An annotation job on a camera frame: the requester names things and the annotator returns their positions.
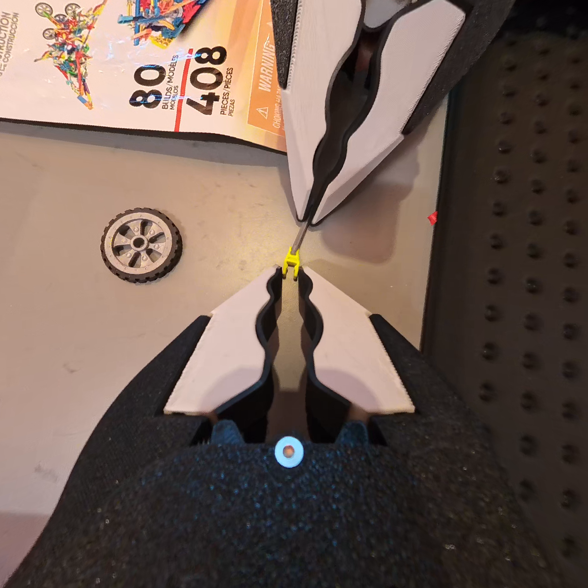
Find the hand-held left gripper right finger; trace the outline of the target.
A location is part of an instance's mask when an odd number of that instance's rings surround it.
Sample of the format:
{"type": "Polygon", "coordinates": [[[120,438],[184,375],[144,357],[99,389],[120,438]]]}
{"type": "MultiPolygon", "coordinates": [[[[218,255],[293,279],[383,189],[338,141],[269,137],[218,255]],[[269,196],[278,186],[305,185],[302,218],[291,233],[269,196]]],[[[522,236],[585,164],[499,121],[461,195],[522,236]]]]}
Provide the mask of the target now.
{"type": "Polygon", "coordinates": [[[413,413],[371,313],[312,269],[301,269],[298,282],[311,381],[367,413],[413,413]]]}

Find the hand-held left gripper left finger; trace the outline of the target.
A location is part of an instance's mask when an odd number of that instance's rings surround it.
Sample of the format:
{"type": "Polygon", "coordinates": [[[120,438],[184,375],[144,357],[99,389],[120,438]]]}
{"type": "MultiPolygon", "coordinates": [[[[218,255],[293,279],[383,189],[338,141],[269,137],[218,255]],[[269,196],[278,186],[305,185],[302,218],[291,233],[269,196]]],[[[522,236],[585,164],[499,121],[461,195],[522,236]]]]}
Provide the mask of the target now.
{"type": "Polygon", "coordinates": [[[212,311],[165,414],[227,415],[247,395],[254,400],[269,383],[268,342],[281,289],[281,270],[271,266],[212,311]]]}

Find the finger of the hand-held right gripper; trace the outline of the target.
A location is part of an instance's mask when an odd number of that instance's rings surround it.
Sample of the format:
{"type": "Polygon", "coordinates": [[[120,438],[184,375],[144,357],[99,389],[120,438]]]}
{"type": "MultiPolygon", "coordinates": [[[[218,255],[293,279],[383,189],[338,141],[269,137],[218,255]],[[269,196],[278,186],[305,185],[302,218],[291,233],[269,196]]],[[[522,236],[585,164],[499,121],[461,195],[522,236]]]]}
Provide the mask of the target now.
{"type": "Polygon", "coordinates": [[[327,129],[327,96],[363,17],[364,1],[298,1],[282,113],[299,221],[306,216],[316,183],[313,161],[327,129]]]}
{"type": "Polygon", "coordinates": [[[312,219],[318,224],[403,140],[403,129],[460,31],[466,13],[422,1],[395,15],[376,52],[378,87],[343,135],[342,159],[312,219]]]}

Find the thin grey plastic rod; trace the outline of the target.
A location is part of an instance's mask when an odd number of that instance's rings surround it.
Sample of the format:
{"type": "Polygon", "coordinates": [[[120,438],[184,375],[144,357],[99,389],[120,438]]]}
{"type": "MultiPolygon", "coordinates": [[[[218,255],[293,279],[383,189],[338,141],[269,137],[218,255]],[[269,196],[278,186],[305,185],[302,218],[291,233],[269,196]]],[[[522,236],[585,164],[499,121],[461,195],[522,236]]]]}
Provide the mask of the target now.
{"type": "Polygon", "coordinates": [[[310,224],[311,224],[311,220],[312,220],[312,217],[311,217],[311,216],[309,216],[309,217],[308,217],[308,218],[307,218],[307,219],[306,219],[306,220],[305,220],[305,221],[304,221],[304,222],[301,224],[301,226],[300,226],[300,229],[299,229],[299,231],[298,231],[298,234],[297,234],[297,236],[296,236],[296,238],[295,238],[295,241],[294,241],[294,243],[293,243],[293,245],[292,245],[292,247],[291,247],[291,253],[292,253],[292,254],[297,254],[297,253],[298,253],[298,251],[299,251],[299,249],[300,249],[300,246],[301,246],[301,244],[302,244],[302,242],[303,242],[303,240],[304,240],[304,238],[305,238],[306,231],[307,231],[308,227],[309,227],[309,226],[310,226],[310,224]]]}

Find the black toy vehicle wheel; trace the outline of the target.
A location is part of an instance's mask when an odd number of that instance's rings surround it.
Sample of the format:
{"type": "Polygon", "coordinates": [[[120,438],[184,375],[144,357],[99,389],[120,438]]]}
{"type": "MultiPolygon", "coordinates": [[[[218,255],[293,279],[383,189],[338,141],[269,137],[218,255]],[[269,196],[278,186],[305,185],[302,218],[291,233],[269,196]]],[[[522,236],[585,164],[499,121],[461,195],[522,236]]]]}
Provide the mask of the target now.
{"type": "Polygon", "coordinates": [[[182,237],[162,212],[135,208],[107,225],[100,243],[107,268],[131,283],[155,281],[167,275],[182,255],[182,237]]]}

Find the black perforated mat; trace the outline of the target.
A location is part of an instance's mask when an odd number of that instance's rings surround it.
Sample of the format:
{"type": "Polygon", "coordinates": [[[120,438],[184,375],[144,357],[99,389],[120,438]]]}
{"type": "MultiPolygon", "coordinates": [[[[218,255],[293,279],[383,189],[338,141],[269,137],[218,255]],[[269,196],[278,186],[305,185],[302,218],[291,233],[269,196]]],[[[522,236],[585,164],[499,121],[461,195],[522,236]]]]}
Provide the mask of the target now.
{"type": "Polygon", "coordinates": [[[518,1],[450,95],[424,351],[587,587],[587,1],[518,1]]]}

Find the printed construction toy box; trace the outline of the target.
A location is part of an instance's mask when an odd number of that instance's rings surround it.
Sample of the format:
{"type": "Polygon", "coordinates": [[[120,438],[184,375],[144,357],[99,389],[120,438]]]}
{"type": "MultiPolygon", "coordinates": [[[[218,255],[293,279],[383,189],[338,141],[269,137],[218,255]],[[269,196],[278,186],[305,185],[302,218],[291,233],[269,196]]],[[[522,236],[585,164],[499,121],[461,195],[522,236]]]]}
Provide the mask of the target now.
{"type": "Polygon", "coordinates": [[[1,1],[1,118],[286,151],[269,1],[1,1]]]}

